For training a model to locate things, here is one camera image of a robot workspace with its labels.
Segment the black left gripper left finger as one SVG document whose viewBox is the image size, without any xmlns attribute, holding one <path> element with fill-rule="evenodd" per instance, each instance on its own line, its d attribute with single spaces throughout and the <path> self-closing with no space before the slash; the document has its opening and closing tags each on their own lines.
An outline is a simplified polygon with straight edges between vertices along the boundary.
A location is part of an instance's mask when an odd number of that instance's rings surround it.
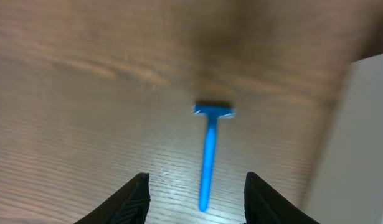
<svg viewBox="0 0 383 224">
<path fill-rule="evenodd" d="M 144 224 L 150 201 L 149 174 L 139 173 L 75 224 Z"/>
</svg>

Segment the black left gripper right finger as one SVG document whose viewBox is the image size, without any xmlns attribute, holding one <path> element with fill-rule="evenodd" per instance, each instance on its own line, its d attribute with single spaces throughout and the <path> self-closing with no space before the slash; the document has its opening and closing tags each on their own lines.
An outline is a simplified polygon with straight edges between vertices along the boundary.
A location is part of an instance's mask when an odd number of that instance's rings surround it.
<svg viewBox="0 0 383 224">
<path fill-rule="evenodd" d="M 246 224 L 318 224 L 254 172 L 244 186 Z"/>
</svg>

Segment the blue disposable razor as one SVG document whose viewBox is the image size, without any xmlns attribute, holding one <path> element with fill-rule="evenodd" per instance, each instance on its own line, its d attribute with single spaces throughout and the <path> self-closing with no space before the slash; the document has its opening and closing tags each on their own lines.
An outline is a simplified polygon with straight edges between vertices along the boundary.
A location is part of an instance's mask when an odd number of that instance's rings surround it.
<svg viewBox="0 0 383 224">
<path fill-rule="evenodd" d="M 234 109 L 229 104 L 220 103 L 196 103 L 193 113 L 206 117 L 206 134 L 203 144 L 201 178 L 199 186 L 198 208 L 206 212 L 209 208 L 210 190 L 215 161 L 215 149 L 217 143 L 217 122 L 219 118 L 231 118 Z"/>
</svg>

